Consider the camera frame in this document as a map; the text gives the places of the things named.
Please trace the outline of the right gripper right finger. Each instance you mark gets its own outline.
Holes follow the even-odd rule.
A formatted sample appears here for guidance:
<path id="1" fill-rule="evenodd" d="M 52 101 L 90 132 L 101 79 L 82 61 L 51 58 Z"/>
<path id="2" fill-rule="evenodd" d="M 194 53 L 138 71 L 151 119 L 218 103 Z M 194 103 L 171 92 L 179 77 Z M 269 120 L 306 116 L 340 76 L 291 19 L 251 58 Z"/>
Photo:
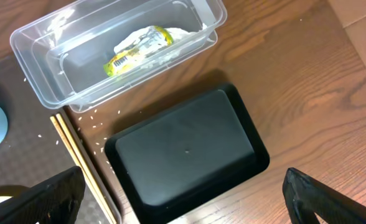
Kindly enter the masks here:
<path id="1" fill-rule="evenodd" d="M 283 195 L 292 223 L 366 223 L 366 207 L 338 191 L 290 167 Z"/>

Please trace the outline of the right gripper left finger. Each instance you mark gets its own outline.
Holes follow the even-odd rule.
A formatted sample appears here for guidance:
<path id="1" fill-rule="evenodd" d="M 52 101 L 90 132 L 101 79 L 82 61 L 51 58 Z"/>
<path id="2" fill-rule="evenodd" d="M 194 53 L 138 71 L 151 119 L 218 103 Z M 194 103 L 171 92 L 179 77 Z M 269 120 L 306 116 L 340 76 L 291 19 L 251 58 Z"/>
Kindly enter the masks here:
<path id="1" fill-rule="evenodd" d="M 81 168 L 71 167 L 0 203 L 0 224 L 76 222 L 85 193 Z"/>

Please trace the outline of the clear plastic waste bin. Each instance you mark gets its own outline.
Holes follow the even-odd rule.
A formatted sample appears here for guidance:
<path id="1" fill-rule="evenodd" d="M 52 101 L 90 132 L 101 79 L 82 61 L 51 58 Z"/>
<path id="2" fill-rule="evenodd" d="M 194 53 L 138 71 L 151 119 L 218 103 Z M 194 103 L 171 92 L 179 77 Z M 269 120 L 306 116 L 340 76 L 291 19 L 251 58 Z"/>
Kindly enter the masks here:
<path id="1" fill-rule="evenodd" d="M 82 113 L 191 58 L 217 41 L 227 20 L 221 0 L 75 1 L 15 30 L 10 45 L 39 101 Z M 110 77 L 114 48 L 148 26 L 180 28 L 183 40 Z"/>

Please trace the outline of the dark brown serving tray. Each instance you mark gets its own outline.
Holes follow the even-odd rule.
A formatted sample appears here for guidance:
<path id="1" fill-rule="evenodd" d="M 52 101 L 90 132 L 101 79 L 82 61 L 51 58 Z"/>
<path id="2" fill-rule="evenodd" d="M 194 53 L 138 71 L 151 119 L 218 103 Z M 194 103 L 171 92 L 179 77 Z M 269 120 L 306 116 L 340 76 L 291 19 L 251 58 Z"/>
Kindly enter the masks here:
<path id="1" fill-rule="evenodd" d="M 16 58 L 0 59 L 0 107 L 8 120 L 0 143 L 0 187 L 32 187 L 75 165 Z"/>

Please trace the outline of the black plastic tray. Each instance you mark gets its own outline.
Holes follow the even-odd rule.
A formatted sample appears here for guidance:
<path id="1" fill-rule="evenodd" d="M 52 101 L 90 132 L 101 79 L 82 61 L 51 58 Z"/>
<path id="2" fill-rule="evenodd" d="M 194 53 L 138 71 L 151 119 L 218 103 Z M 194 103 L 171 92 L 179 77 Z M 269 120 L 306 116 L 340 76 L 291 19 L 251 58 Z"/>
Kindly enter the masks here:
<path id="1" fill-rule="evenodd" d="M 230 83 L 114 134 L 105 154 L 141 223 L 168 223 L 270 163 Z"/>

